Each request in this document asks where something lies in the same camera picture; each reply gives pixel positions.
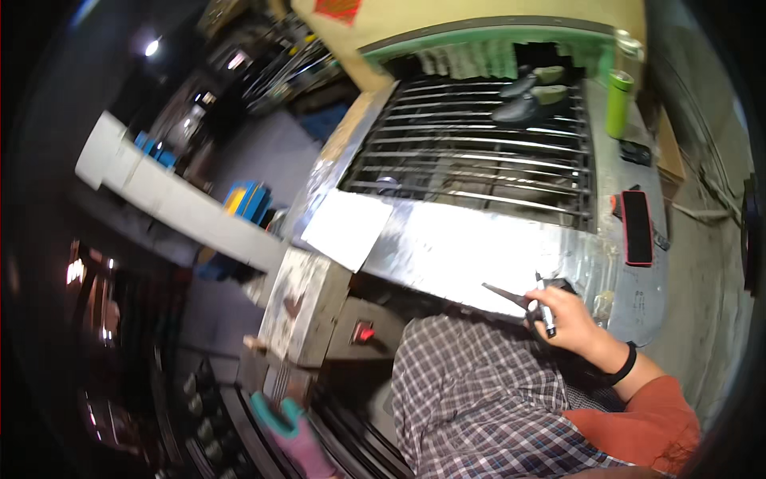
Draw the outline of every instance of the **red switch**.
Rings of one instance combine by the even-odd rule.
[[[364,344],[375,335],[375,330],[372,329],[372,323],[366,321],[360,321],[354,328],[354,335],[351,342],[354,344]]]

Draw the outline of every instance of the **shoe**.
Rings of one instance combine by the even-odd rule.
[[[517,98],[535,86],[552,84],[564,75],[564,67],[562,66],[535,68],[527,75],[522,76],[522,73],[526,71],[529,71],[529,67],[526,65],[519,68],[519,79],[503,87],[499,95],[502,98]]]
[[[534,87],[492,112],[492,119],[507,126],[530,126],[569,108],[567,87]]]

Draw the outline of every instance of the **hand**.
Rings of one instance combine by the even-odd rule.
[[[256,417],[267,426],[274,441],[295,461],[308,479],[340,477],[338,471],[327,461],[322,446],[311,429],[306,413],[295,401],[285,398],[282,413],[289,424],[274,417],[264,395],[256,392],[250,397],[250,406]]]
[[[557,346],[588,358],[599,342],[604,341],[606,331],[598,327],[579,297],[557,287],[531,290],[525,294],[530,300],[537,300],[551,308],[555,317],[556,336],[548,338],[545,324],[535,321],[534,327],[551,346]]]

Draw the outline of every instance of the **work glove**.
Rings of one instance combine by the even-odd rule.
[[[286,422],[274,416],[260,392],[250,397],[250,406],[260,422],[267,426],[277,445],[303,469],[308,479],[341,477],[337,469],[327,461],[306,418],[306,412],[295,401],[291,398],[282,401],[282,414]]]

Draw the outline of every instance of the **metal grill rack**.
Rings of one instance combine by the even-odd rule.
[[[585,99],[528,128],[492,121],[509,82],[401,82],[340,189],[447,203],[592,231],[595,171]]]

